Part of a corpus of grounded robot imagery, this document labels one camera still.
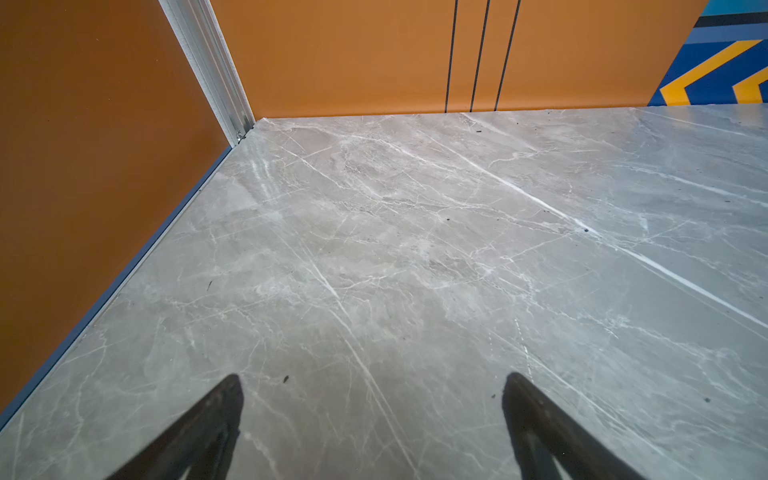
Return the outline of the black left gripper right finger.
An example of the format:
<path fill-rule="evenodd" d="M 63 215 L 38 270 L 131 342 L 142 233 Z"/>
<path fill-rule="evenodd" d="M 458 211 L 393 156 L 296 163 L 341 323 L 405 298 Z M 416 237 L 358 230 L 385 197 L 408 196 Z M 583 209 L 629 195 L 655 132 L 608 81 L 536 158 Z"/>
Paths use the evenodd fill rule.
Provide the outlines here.
<path fill-rule="evenodd" d="M 502 411 L 523 479 L 640 479 L 528 378 L 510 373 Z"/>

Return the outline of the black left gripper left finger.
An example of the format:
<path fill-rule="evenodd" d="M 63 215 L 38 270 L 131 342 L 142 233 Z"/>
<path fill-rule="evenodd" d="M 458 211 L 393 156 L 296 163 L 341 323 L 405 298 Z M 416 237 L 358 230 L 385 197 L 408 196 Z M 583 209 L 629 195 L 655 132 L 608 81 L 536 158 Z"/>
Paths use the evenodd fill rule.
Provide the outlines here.
<path fill-rule="evenodd" d="M 244 395 L 229 374 L 110 475 L 112 479 L 224 479 L 231 466 Z"/>

